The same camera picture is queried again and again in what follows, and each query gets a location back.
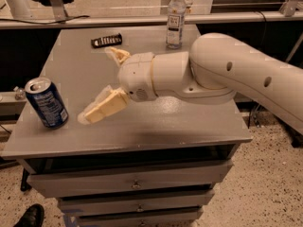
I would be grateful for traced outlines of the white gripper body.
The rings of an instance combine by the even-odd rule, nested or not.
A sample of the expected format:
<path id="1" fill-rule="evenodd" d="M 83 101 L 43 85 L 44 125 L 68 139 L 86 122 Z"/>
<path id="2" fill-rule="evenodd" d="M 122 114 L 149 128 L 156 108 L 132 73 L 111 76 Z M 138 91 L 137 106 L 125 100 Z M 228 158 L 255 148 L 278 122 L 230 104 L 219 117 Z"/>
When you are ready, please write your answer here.
<path id="1" fill-rule="evenodd" d="M 152 52 L 134 54 L 120 66 L 121 88 L 136 102 L 153 101 L 157 95 L 152 87 Z"/>

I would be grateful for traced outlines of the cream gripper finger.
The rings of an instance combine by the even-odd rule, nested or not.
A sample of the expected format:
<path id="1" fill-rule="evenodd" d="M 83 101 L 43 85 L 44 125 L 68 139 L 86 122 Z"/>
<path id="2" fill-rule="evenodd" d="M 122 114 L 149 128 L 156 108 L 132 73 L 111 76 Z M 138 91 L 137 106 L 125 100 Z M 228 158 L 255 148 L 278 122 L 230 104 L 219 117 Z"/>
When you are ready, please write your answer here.
<path id="1" fill-rule="evenodd" d="M 116 114 L 125 109 L 130 98 L 121 88 L 113 89 L 106 86 L 81 113 L 78 121 L 83 125 L 89 125 Z"/>
<path id="2" fill-rule="evenodd" d="M 106 47 L 104 51 L 108 58 L 113 60 L 118 67 L 120 67 L 125 60 L 131 57 L 131 54 L 128 51 L 117 49 L 112 46 Z"/>

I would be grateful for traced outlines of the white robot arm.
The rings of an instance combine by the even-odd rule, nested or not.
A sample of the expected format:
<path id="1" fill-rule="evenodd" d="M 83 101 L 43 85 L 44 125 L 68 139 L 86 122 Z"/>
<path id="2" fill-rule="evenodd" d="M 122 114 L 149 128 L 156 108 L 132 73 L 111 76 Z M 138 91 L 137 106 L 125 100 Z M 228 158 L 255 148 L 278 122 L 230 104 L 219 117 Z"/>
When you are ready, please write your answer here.
<path id="1" fill-rule="evenodd" d="M 303 132 L 303 69 L 228 35 L 205 34 L 184 52 L 132 55 L 107 47 L 105 53 L 119 67 L 119 87 L 105 87 L 78 115 L 81 124 L 116 114 L 132 100 L 174 96 L 190 103 L 222 104 L 240 93 Z"/>

